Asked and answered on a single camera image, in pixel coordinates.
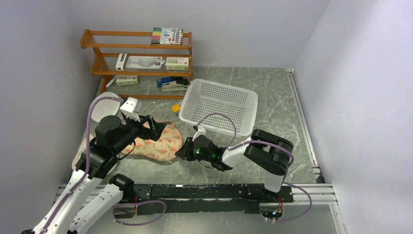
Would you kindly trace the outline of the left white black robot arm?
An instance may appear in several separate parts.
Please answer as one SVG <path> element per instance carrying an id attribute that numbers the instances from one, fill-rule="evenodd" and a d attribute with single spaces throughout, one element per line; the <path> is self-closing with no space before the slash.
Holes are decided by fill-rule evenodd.
<path id="1" fill-rule="evenodd" d="M 118 154 L 136 139 L 157 141 L 166 127 L 151 116 L 138 116 L 123 124 L 118 116 L 101 119 L 95 138 L 88 140 L 86 150 L 75 164 L 75 170 L 63 193 L 47 215 L 24 234 L 85 234 L 102 215 L 119 202 L 136 201 L 134 181 L 116 174 L 100 194 L 84 204 L 90 193 L 119 162 Z"/>

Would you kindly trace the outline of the floral pink mesh laundry bag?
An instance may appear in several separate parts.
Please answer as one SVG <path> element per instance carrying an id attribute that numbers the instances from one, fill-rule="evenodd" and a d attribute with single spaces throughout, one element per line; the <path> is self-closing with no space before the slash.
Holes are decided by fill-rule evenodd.
<path id="1" fill-rule="evenodd" d="M 133 156 L 145 156 L 157 161 L 171 161 L 176 158 L 175 153 L 180 150 L 184 143 L 183 137 L 173 122 L 164 122 L 166 127 L 157 141 L 141 138 L 135 139 L 135 144 L 128 145 L 124 148 L 122 154 Z"/>

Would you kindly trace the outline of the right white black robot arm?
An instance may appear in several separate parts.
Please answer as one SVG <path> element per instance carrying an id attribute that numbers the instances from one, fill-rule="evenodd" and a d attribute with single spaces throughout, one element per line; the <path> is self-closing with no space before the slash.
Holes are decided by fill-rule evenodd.
<path id="1" fill-rule="evenodd" d="M 175 155 L 185 161 L 206 161 L 211 168 L 228 171 L 244 162 L 254 162 L 266 171 L 263 196 L 269 202 L 282 194 L 281 186 L 294 161 L 294 145 L 289 140 L 261 129 L 255 129 L 245 141 L 219 147 L 205 135 L 188 137 Z"/>

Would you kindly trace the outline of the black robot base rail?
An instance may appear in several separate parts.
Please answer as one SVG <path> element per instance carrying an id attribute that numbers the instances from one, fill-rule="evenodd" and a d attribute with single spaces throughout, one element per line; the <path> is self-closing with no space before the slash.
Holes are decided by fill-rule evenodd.
<path id="1" fill-rule="evenodd" d="M 138 215 L 198 212 L 244 212 L 259 214 L 264 203 L 292 203 L 292 189 L 282 186 L 277 193 L 261 183 L 248 184 L 135 184 L 135 195 L 128 202 L 161 200 L 165 204 L 149 203 L 134 207 L 114 208 L 116 218 Z"/>

